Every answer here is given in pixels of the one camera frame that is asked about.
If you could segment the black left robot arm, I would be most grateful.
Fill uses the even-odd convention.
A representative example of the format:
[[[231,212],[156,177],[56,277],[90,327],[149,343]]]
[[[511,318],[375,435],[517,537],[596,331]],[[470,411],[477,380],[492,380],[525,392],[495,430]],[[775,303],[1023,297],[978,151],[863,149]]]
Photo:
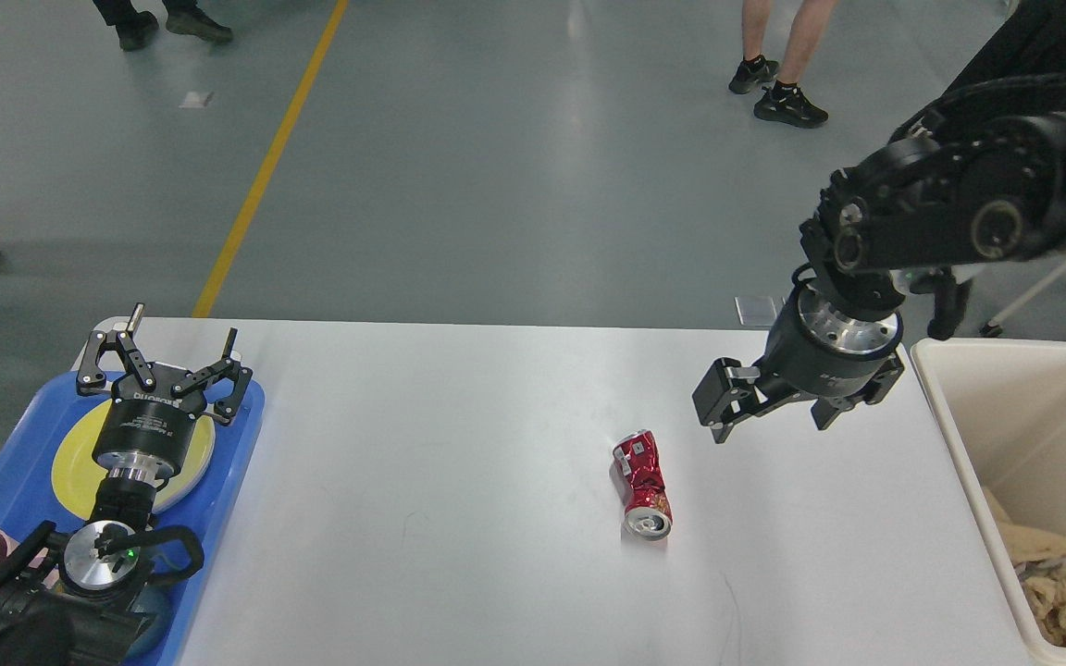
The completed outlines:
[[[0,564],[0,665],[119,665],[152,632],[141,596],[205,567],[198,527],[161,522],[154,505],[183,472],[203,421],[232,423],[253,384],[229,329],[219,359],[187,370],[136,345],[144,306],[94,330],[75,375],[80,397],[104,397],[93,443],[103,471],[80,527],[43,520]]]

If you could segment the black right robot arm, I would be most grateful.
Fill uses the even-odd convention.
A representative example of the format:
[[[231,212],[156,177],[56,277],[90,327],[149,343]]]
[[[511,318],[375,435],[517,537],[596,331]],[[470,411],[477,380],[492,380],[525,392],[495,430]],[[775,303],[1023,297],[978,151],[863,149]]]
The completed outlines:
[[[932,339],[959,328],[974,270],[1066,254],[1066,74],[947,92],[856,166],[833,173],[800,224],[805,263],[746,366],[718,358],[694,389],[700,425],[807,401],[825,431],[904,372],[899,309],[934,296]]]

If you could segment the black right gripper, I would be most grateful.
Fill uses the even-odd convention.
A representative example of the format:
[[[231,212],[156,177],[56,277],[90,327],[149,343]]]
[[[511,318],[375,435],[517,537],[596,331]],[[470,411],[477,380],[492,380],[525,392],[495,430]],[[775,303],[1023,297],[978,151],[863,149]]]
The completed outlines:
[[[818,431],[860,403],[876,404],[904,374],[897,348],[904,332],[898,313],[877,321],[838,311],[812,283],[788,293],[754,366],[716,358],[692,401],[699,423],[724,444],[736,425],[790,403],[814,401]]]

